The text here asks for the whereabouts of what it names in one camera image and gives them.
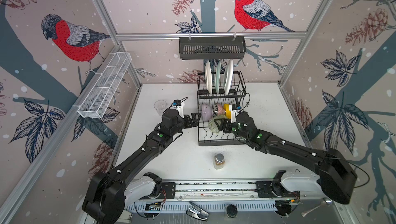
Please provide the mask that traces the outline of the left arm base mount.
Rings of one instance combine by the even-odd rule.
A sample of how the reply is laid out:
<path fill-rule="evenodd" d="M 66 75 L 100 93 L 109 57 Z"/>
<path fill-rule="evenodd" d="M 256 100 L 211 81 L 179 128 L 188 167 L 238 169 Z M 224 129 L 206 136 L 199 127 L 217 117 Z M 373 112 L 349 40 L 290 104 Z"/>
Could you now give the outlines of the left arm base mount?
<path fill-rule="evenodd" d="M 161 185 L 157 185 L 154 188 L 152 194 L 142 197 L 142 199 L 151 199 L 151 200 L 168 200 L 174 199 L 176 192 L 176 183 L 175 182 L 163 182 Z"/>

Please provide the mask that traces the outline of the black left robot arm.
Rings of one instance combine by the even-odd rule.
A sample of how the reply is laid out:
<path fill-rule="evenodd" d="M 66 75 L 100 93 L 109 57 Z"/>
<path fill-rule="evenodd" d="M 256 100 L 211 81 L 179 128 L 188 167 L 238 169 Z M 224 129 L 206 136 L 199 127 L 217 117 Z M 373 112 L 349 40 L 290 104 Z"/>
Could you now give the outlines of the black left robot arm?
<path fill-rule="evenodd" d="M 184 129 L 198 126 L 200 118 L 200 113 L 180 116 L 177 109 L 167 109 L 161 123 L 131 156 L 108 172 L 100 171 L 92 177 L 82 210 L 99 224 L 114 224 L 129 199 L 136 201 L 153 192 L 159 193 L 161 179 L 151 172 L 138 181 L 132 194 L 126 196 L 125 191 L 141 170 L 175 141 L 176 134 L 182 135 Z"/>

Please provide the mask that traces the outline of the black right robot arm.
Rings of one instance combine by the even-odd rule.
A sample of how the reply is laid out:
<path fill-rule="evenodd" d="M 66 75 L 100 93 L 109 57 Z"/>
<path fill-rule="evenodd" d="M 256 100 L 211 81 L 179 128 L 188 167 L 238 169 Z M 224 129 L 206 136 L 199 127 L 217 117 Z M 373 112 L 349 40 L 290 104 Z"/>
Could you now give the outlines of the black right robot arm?
<path fill-rule="evenodd" d="M 314 172 L 319 176 L 318 184 L 326 196 L 340 204 L 350 203 L 357 174 L 338 150 L 325 151 L 289 142 L 258 129 L 246 112 L 238 114 L 235 121 L 219 116 L 214 121 L 219 131 L 232 133 L 253 150 L 282 157 Z"/>

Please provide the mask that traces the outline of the yellow bowl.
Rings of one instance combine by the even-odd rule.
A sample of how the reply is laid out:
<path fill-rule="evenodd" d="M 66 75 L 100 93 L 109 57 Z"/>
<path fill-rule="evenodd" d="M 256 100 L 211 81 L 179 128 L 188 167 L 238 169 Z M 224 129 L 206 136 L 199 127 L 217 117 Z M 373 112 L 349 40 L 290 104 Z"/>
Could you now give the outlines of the yellow bowl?
<path fill-rule="evenodd" d="M 232 118 L 232 105 L 225 103 L 223 105 L 223 108 L 224 108 L 224 114 L 227 117 L 227 119 L 231 119 Z"/>

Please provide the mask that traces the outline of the green glass tumbler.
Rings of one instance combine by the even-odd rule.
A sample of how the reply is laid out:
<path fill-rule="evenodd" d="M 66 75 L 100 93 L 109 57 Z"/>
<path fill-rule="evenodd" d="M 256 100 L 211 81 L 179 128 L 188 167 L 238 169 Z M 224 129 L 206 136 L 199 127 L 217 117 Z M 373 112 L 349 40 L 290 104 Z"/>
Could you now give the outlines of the green glass tumbler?
<path fill-rule="evenodd" d="M 215 120 L 229 120 L 225 115 L 215 116 L 208 122 L 208 128 L 212 133 L 218 134 L 220 133 L 215 125 Z"/>

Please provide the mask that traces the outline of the clear glass tumbler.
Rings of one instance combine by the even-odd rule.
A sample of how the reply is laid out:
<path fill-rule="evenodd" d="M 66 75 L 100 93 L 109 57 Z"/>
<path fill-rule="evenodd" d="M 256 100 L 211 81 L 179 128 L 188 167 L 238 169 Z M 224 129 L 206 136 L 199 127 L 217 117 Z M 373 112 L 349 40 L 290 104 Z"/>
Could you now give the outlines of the clear glass tumbler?
<path fill-rule="evenodd" d="M 158 100 L 154 103 L 154 109 L 157 114 L 162 117 L 163 112 L 168 108 L 168 104 L 165 100 Z"/>

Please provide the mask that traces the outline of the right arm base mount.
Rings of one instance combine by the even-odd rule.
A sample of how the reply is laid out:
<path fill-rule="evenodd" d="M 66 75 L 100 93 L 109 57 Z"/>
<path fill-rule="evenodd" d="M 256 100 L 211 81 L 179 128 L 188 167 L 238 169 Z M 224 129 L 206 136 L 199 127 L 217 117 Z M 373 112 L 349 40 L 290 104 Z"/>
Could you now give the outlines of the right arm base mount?
<path fill-rule="evenodd" d="M 279 182 L 272 181 L 256 181 L 256 189 L 254 192 L 259 198 L 299 198 L 300 192 L 290 192 L 286 190 Z"/>

